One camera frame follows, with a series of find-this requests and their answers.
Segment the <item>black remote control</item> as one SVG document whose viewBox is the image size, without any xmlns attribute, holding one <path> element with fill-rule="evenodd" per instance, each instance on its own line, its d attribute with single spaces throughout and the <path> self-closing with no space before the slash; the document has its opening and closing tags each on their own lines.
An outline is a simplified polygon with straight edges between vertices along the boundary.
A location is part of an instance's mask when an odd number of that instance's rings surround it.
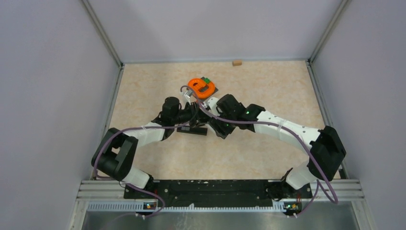
<svg viewBox="0 0 406 230">
<path fill-rule="evenodd" d="M 177 132 L 192 134 L 192 135 L 206 136 L 208 129 L 205 127 L 182 126 L 182 127 L 177 128 Z"/>
</svg>

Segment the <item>white remote control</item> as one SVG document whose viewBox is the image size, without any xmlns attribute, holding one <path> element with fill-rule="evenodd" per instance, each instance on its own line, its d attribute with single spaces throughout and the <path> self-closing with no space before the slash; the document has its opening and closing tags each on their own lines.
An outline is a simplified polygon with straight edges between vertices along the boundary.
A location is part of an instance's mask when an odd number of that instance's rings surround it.
<svg viewBox="0 0 406 230">
<path fill-rule="evenodd" d="M 206 108 L 200 106 L 199 107 L 199 118 L 200 119 L 210 119 L 211 116 L 210 116 L 209 111 Z"/>
</svg>

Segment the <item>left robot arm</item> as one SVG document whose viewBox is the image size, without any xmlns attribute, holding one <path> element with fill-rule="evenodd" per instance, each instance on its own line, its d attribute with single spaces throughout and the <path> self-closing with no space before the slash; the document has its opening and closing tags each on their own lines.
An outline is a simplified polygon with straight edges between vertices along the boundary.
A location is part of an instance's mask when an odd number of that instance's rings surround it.
<svg viewBox="0 0 406 230">
<path fill-rule="evenodd" d="M 166 140 L 175 129 L 188 125 L 198 127 L 208 123 L 209 116 L 197 102 L 187 103 L 184 108 L 178 98 L 165 99 L 156 118 L 142 127 L 118 130 L 110 128 L 91 159 L 94 170 L 100 171 L 119 182 L 135 186 L 142 198 L 153 194 L 153 177 L 133 165 L 138 148 L 153 142 Z"/>
</svg>

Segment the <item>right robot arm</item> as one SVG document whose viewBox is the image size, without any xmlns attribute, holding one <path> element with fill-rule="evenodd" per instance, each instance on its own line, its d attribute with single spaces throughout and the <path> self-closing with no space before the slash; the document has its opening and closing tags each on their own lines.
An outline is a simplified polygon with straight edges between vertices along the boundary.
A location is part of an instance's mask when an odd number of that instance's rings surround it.
<svg viewBox="0 0 406 230">
<path fill-rule="evenodd" d="M 286 197 L 294 197 L 300 188 L 317 179 L 334 179 L 346 150 L 335 128 L 307 127 L 283 119 L 264 107 L 244 106 L 231 94 L 208 99 L 205 108 L 212 113 L 210 126 L 221 138 L 226 138 L 236 127 L 257 134 L 269 135 L 302 150 L 309 159 L 292 168 L 281 184 Z"/>
</svg>

